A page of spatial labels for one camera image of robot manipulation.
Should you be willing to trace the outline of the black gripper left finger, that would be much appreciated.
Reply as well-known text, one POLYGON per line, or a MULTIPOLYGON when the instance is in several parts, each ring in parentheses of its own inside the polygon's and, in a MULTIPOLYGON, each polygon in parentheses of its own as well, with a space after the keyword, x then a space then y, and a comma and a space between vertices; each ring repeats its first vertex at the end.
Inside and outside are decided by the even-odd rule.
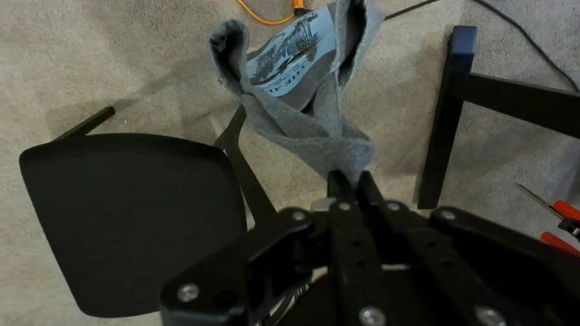
POLYGON ((373 235, 367 228, 367 205, 342 172, 327 174, 329 275, 340 326, 385 326, 382 272, 373 235))

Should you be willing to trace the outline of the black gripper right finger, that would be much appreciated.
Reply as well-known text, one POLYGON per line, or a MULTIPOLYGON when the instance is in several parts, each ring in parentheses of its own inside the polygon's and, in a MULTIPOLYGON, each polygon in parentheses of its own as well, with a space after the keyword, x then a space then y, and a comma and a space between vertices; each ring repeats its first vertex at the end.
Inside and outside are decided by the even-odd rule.
POLYGON ((371 174, 356 183, 358 199, 373 208, 391 248, 411 259, 418 290, 445 326, 541 326, 543 299, 523 275, 532 263, 516 250, 512 232, 487 239, 485 221, 460 210, 436 210, 429 219, 396 201, 384 201, 371 174))

